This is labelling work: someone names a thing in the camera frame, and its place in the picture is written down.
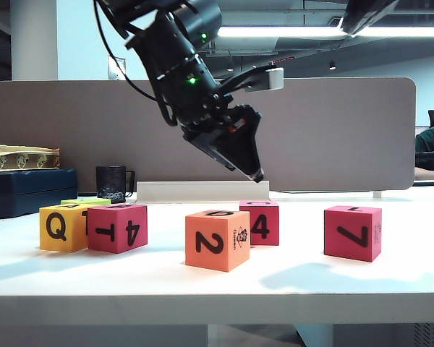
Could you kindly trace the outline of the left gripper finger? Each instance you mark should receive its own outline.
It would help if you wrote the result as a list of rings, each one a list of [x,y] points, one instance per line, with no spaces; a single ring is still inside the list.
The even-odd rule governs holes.
[[[260,164],[255,136],[261,115],[252,106],[236,106],[234,111],[235,130],[231,136],[233,164],[246,177],[254,182],[260,182],[264,178],[264,172]]]
[[[256,180],[256,145],[251,134],[222,134],[213,145],[230,164],[249,179]]]

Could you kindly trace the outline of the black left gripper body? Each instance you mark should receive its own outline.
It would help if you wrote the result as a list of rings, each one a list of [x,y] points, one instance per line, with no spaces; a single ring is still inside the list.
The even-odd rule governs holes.
[[[236,119],[235,107],[225,110],[220,116],[211,116],[198,123],[194,122],[182,127],[183,138],[186,141],[230,171],[238,168],[235,168],[217,152],[213,141],[222,134],[232,134],[235,130],[233,126]]]

